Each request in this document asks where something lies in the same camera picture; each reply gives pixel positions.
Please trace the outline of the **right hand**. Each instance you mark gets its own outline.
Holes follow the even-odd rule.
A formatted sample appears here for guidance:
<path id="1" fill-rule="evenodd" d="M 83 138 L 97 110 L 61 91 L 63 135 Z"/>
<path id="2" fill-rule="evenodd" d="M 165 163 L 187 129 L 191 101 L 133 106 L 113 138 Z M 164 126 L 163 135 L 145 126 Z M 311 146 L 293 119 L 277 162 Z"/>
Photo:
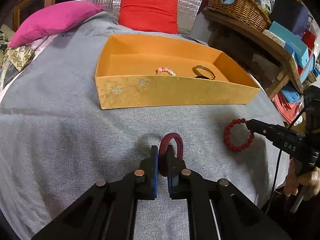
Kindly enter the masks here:
<path id="1" fill-rule="evenodd" d="M 299 185 L 303 185 L 309 187 L 304 200 L 309 200 L 312 197 L 317 196 L 320 190 L 319 168 L 316 167 L 314 171 L 297 176 L 297 167 L 298 163 L 294 160 L 294 158 L 291 158 L 288 174 L 285 179 L 284 194 L 287 197 L 291 195 L 296 196 Z"/>

